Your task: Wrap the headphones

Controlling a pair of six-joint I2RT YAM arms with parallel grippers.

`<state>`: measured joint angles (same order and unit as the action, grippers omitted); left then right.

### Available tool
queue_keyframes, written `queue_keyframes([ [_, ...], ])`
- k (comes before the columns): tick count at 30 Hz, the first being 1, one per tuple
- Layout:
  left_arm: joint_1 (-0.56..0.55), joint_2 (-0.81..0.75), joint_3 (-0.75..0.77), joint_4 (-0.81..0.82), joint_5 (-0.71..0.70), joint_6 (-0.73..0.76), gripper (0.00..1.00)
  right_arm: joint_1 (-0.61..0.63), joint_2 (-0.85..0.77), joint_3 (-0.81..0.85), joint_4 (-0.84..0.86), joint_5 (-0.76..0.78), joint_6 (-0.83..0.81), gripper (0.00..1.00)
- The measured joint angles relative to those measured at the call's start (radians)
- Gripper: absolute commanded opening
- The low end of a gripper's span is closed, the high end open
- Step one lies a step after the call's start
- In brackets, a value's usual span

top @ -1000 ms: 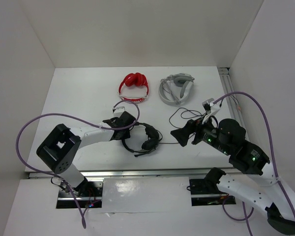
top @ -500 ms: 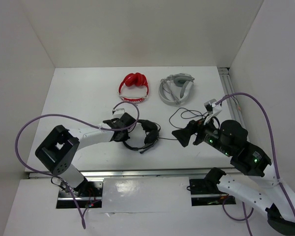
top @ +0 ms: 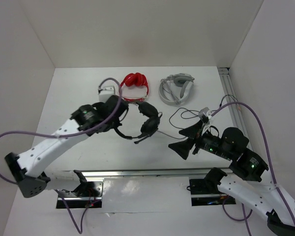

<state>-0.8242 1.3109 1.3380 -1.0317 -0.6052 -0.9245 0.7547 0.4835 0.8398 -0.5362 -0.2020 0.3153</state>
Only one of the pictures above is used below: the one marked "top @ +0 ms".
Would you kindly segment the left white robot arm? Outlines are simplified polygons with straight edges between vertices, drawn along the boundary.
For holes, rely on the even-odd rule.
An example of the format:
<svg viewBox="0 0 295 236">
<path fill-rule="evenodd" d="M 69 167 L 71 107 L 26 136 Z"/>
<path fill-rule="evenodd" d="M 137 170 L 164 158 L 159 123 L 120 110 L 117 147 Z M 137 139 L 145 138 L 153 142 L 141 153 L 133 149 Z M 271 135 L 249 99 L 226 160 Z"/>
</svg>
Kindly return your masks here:
<svg viewBox="0 0 295 236">
<path fill-rule="evenodd" d="M 118 125 L 119 117 L 128 108 L 127 102 L 116 95 L 106 102 L 83 105 L 71 114 L 52 138 L 44 139 L 21 154 L 9 153 L 5 161 L 22 195 L 31 198 L 52 189 L 84 195 L 94 185 L 87 182 L 81 171 L 46 173 L 45 169 L 76 144 Z"/>
</svg>

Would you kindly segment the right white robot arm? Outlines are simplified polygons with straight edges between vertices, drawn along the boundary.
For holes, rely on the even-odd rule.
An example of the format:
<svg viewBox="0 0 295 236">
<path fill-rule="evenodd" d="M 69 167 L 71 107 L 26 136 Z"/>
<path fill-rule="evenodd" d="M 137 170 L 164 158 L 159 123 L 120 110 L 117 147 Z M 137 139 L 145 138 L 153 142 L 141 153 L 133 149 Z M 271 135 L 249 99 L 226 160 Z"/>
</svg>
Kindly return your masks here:
<svg viewBox="0 0 295 236">
<path fill-rule="evenodd" d="M 221 169 L 212 168 L 205 177 L 208 192 L 219 191 L 234 197 L 265 220 L 277 236 L 295 236 L 295 200 L 274 182 L 269 166 L 247 147 L 249 140 L 238 128 L 229 127 L 218 137 L 199 121 L 179 133 L 186 140 L 168 147 L 180 157 L 187 159 L 190 153 L 207 151 L 230 161 L 233 174 L 251 186 L 247 188 Z"/>
</svg>

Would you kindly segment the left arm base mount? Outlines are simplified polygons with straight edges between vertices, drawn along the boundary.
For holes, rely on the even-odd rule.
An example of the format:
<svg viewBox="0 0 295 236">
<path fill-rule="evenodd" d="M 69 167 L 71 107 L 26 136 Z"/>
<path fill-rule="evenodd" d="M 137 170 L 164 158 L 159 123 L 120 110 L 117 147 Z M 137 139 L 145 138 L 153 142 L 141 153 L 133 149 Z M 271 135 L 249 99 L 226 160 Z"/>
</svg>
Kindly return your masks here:
<svg viewBox="0 0 295 236">
<path fill-rule="evenodd" d="M 102 196 L 104 188 L 103 177 L 85 177 L 81 171 L 73 170 L 65 183 L 69 189 L 59 190 L 56 209 L 65 209 L 61 197 L 63 197 L 72 209 L 78 208 L 102 208 Z"/>
</svg>

